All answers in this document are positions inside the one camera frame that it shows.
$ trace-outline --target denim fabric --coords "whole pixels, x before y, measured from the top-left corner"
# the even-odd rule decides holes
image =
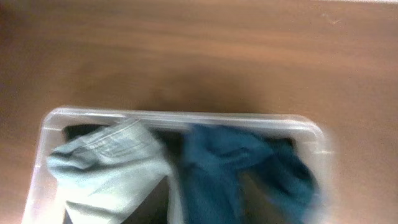
[[[54,149],[47,159],[74,224],[122,223],[164,178],[169,223],[183,223],[176,173],[143,125],[134,120],[103,128]]]
[[[311,172],[287,140],[265,141],[234,128],[194,125],[185,136],[181,165],[189,224],[242,223],[238,172],[244,170],[269,188],[267,197],[289,223],[302,223],[315,193]]]

